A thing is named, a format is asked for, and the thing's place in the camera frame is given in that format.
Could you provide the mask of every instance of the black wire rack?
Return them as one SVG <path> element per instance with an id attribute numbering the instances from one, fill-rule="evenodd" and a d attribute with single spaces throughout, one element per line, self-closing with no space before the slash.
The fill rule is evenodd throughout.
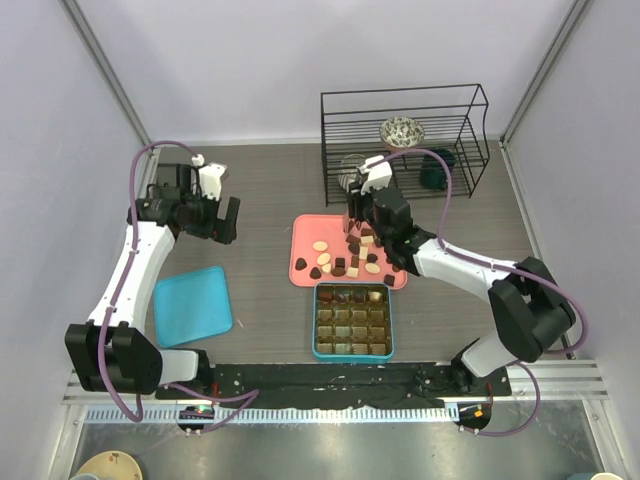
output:
<path id="1" fill-rule="evenodd" d="M 346 201 L 341 182 L 345 183 L 345 175 L 355 175 L 354 158 L 357 163 L 357 159 L 390 153 L 379 133 L 390 117 L 417 120 L 425 136 L 416 148 L 436 150 L 443 156 L 451 172 L 453 195 L 471 197 L 489 162 L 488 107 L 479 83 L 321 93 L 325 203 Z M 444 179 L 444 170 L 432 159 L 407 154 L 392 161 L 391 167 L 392 184 L 405 198 L 446 194 L 446 180 L 438 180 L 439 176 Z"/>

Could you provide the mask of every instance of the gray floor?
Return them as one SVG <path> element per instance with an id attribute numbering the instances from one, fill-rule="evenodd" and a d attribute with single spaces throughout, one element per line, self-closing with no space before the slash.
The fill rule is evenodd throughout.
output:
<path id="1" fill-rule="evenodd" d="M 519 425 L 531 402 L 494 407 L 491 430 Z M 72 472 L 106 450 L 136 457 L 145 479 L 566 480 L 600 471 L 581 402 L 543 402 L 510 438 L 451 423 L 227 426 L 198 438 L 170 424 L 85 425 Z"/>
<path id="2" fill-rule="evenodd" d="M 207 350 L 214 362 L 306 362 L 311 354 L 311 289 L 288 278 L 291 226 L 306 213 L 343 213 L 324 206 L 319 145 L 206 147 L 208 161 L 229 166 L 223 195 L 242 200 L 238 239 L 221 246 L 188 235 L 178 240 L 160 278 L 214 265 L 224 267 L 235 319 L 217 338 L 189 345 Z M 167 148 L 161 162 L 184 162 L 184 151 Z M 435 231 L 443 201 L 415 200 L 416 223 Z M 453 199 L 448 241 L 496 258 L 531 254 L 524 224 L 496 142 L 491 161 L 471 199 Z M 410 277 L 394 293 L 394 360 L 449 360 L 493 326 L 489 307 L 437 280 Z M 155 341 L 153 308 L 147 336 Z"/>

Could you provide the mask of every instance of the white wall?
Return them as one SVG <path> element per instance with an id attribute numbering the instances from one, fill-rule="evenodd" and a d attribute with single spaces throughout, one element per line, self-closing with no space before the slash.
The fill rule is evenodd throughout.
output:
<path id="1" fill-rule="evenodd" d="M 84 322 L 123 237 L 138 144 L 58 2 L 0 15 L 0 465 L 41 479 Z"/>
<path id="2" fill-rule="evenodd" d="M 640 451 L 639 16 L 638 2 L 593 2 L 512 144 L 542 253 L 591 318 L 584 353 L 598 361 L 633 452 Z"/>
<path id="3" fill-rule="evenodd" d="M 480 82 L 499 135 L 571 0 L 83 0 L 154 139 L 319 138 L 321 91 Z"/>

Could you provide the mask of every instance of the pink tray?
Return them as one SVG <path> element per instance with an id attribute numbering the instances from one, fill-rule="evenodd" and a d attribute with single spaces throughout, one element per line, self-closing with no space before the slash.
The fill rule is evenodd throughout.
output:
<path id="1" fill-rule="evenodd" d="M 369 246 L 369 253 L 375 253 L 378 256 L 376 262 L 380 267 L 380 273 L 371 274 L 364 269 L 365 262 L 360 261 L 358 278 L 334 277 L 329 274 L 322 274 L 318 280 L 314 280 L 309 276 L 313 267 L 319 267 L 316 259 L 321 252 L 313 249 L 313 243 L 319 240 L 329 245 L 327 252 L 331 255 L 331 264 L 333 265 L 336 257 L 344 257 L 347 267 L 351 262 L 352 253 L 349 251 L 349 244 L 346 242 L 346 235 L 342 230 L 342 215 L 300 215 L 293 222 L 293 237 L 291 240 L 291 259 L 289 260 L 289 278 L 294 285 L 298 287 L 315 287 L 321 282 L 340 282 L 340 283 L 382 283 L 384 276 L 389 274 L 396 277 L 395 285 L 390 287 L 393 290 L 399 290 L 407 284 L 407 272 L 401 270 L 394 272 L 391 265 L 386 261 L 387 256 L 384 249 L 376 248 L 375 245 Z M 295 263 L 298 258 L 304 258 L 307 262 L 307 268 L 301 271 L 295 269 Z"/>

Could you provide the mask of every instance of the wooden tabletop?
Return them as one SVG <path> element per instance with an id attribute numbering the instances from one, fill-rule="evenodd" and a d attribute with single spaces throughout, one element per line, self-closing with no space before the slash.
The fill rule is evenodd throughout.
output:
<path id="1" fill-rule="evenodd" d="M 531 255 L 522 217 L 496 142 L 491 161 L 472 198 L 454 197 L 445 237 L 459 247 L 520 261 Z M 208 352 L 212 363 L 313 362 L 312 293 L 288 277 L 291 227 L 306 213 L 341 214 L 344 205 L 324 206 L 319 145 L 203 147 L 207 161 L 228 165 L 223 197 L 242 200 L 238 239 L 219 245 L 181 235 L 159 278 L 219 265 L 224 268 L 234 318 L 221 336 L 186 345 Z M 160 161 L 186 162 L 188 154 L 165 148 Z M 411 201 L 416 224 L 435 231 L 443 199 Z M 434 279 L 410 276 L 393 293 L 395 356 L 398 361 L 450 360 L 493 328 L 489 306 Z M 153 305 L 146 335 L 155 342 Z"/>

